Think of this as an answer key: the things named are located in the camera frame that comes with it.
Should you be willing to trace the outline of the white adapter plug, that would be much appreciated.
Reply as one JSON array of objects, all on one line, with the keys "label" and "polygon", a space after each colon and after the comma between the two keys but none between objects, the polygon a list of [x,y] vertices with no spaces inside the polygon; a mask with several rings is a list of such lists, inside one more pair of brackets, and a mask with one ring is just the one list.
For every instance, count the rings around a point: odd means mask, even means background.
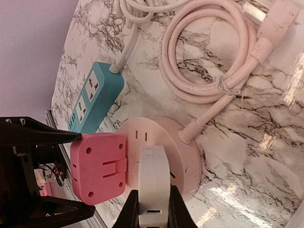
[{"label": "white adapter plug", "polygon": [[139,226],[166,228],[171,180],[168,158],[162,146],[142,149],[138,178]]}]

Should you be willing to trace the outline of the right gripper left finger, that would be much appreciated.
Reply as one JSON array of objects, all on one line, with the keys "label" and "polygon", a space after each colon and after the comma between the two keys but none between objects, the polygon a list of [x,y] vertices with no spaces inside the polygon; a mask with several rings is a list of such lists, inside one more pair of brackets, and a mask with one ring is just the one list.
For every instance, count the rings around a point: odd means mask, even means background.
[{"label": "right gripper left finger", "polygon": [[132,190],[114,224],[114,228],[139,227],[138,190]]}]

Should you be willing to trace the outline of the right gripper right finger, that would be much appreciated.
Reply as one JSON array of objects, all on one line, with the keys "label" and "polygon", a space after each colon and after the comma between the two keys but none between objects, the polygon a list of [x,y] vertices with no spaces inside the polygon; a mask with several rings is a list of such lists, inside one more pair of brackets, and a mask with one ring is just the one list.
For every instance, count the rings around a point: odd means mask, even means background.
[{"label": "right gripper right finger", "polygon": [[191,215],[185,205],[185,202],[177,188],[171,185],[171,193],[169,200],[169,218],[168,228],[195,228]]}]

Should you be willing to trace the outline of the pink adapter plug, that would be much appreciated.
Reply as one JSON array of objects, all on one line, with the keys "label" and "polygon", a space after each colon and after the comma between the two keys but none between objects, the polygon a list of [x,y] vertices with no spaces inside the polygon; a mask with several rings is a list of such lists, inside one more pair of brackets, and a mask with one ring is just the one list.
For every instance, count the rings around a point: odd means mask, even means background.
[{"label": "pink adapter plug", "polygon": [[116,133],[83,134],[70,147],[72,187],[87,205],[97,205],[125,191],[126,137]]}]

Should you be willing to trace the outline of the round pink socket base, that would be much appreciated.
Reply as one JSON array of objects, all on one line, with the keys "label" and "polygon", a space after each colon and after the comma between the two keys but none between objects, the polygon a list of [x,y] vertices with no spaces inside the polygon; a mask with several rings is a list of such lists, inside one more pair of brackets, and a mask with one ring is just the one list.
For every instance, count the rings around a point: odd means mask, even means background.
[{"label": "round pink socket base", "polygon": [[122,124],[117,132],[126,137],[128,165],[124,198],[131,190],[138,188],[140,152],[145,146],[164,148],[170,166],[171,183],[178,187],[184,201],[196,194],[202,172],[200,152],[194,141],[185,144],[179,139],[178,131],[182,128],[182,124],[164,116],[136,117]]}]

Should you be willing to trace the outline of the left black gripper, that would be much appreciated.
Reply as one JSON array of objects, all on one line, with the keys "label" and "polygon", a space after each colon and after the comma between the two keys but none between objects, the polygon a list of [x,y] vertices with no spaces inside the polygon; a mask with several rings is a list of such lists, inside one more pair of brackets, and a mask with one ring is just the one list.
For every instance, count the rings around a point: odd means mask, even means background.
[{"label": "left black gripper", "polygon": [[0,119],[0,226],[62,228],[95,213],[95,206],[51,196],[41,197],[34,174],[33,147],[71,143],[81,133],[49,127],[31,117]]}]

